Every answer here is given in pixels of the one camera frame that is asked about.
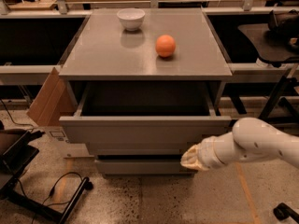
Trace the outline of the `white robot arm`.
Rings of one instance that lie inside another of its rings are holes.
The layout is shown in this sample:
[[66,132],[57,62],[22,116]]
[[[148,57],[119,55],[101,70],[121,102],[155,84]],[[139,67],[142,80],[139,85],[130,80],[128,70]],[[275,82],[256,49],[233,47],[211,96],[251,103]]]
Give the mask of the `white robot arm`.
[[256,118],[239,119],[229,133],[210,136],[190,147],[180,164],[208,171],[233,162],[281,159],[299,167],[299,137],[284,133]]

